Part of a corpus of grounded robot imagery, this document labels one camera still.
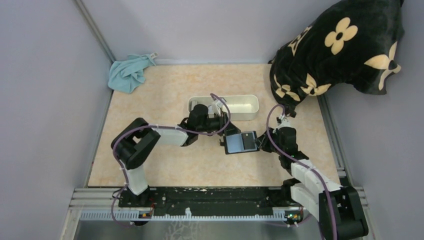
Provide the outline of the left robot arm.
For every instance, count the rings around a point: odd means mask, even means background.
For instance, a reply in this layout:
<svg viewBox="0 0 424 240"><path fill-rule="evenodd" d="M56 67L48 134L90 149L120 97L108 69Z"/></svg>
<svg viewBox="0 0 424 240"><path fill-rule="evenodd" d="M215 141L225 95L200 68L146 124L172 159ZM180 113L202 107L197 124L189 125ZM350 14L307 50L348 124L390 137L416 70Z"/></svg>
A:
<svg viewBox="0 0 424 240"><path fill-rule="evenodd" d="M135 196L141 195L149 187L144 163L155 146L169 145L187 147L204 136L231 136L241 133L231 122L231 114L218 109L212 117L210 108L196 104L176 126L160 126L136 118L111 143L112 154L122 168L124 186Z"/></svg>

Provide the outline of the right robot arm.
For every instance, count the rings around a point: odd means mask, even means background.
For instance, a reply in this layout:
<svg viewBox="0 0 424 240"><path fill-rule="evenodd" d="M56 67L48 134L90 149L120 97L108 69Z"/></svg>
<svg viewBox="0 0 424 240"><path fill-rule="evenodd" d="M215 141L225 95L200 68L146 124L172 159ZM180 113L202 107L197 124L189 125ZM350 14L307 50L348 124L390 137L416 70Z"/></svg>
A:
<svg viewBox="0 0 424 240"><path fill-rule="evenodd" d="M278 154L281 167L292 176L283 182L284 194L317 220L324 239L353 240L369 234L358 191L322 174L299 150L293 127L269 127L255 139L255 145L264 152Z"/></svg>

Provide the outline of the dark credit card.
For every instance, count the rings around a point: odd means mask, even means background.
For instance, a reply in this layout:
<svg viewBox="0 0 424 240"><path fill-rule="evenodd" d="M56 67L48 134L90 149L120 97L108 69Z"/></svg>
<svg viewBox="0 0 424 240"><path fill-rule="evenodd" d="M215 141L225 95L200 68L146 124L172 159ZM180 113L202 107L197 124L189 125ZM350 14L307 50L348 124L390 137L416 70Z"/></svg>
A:
<svg viewBox="0 0 424 240"><path fill-rule="evenodd" d="M255 137L254 131L241 133L241 139L242 139L243 149L245 151L253 151L257 148L255 143L256 137Z"/></svg>

